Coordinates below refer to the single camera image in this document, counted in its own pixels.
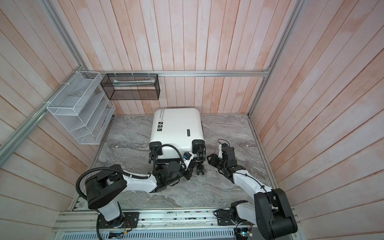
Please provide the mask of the white and black suitcase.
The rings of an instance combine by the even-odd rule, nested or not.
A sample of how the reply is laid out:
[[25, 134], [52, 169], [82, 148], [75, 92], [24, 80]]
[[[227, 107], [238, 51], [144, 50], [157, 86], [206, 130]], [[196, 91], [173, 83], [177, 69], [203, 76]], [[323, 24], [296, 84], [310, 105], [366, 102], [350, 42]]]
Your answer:
[[159, 109], [154, 113], [149, 163], [156, 167], [180, 162], [185, 152], [195, 157], [198, 175], [205, 174], [206, 143], [200, 112], [195, 108]]

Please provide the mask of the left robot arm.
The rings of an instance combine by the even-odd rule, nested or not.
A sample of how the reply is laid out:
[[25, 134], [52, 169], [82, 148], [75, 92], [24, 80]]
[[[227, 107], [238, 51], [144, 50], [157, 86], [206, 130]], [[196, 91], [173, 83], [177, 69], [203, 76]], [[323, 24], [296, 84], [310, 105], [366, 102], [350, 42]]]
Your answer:
[[195, 163], [172, 161], [155, 168], [147, 175], [124, 171], [120, 165], [94, 168], [84, 172], [77, 180], [78, 194], [87, 200], [88, 208], [95, 210], [101, 218], [114, 228], [127, 224], [120, 205], [115, 198], [123, 192], [142, 191], [157, 193], [179, 183], [182, 177], [192, 177]]

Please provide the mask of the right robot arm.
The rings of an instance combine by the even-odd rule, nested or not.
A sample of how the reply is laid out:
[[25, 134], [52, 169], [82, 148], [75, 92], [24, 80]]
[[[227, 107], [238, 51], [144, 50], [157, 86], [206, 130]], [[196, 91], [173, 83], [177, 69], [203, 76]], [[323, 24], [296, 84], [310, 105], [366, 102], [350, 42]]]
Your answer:
[[286, 193], [282, 189], [273, 189], [262, 184], [245, 167], [239, 165], [233, 147], [220, 147], [219, 154], [207, 156], [207, 161], [219, 174], [242, 188], [253, 199], [252, 203], [232, 203], [230, 210], [234, 222], [256, 225], [266, 240], [274, 240], [298, 231]]

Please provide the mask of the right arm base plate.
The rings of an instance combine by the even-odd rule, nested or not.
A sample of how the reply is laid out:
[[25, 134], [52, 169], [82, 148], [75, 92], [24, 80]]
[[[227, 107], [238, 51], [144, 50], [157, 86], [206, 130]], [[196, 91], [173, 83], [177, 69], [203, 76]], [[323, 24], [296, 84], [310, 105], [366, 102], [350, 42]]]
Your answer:
[[239, 223], [237, 213], [233, 208], [230, 208], [229, 210], [218, 209], [215, 210], [213, 214], [217, 218], [219, 226], [237, 225]]

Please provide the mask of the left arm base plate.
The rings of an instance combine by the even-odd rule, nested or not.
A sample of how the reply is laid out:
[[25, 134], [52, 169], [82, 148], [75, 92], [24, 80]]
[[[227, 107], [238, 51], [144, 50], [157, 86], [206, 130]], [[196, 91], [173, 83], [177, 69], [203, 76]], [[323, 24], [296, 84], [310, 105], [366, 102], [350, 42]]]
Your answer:
[[135, 229], [138, 225], [139, 216], [139, 212], [123, 212], [123, 216], [108, 222], [103, 215], [100, 215], [97, 227], [99, 229]]

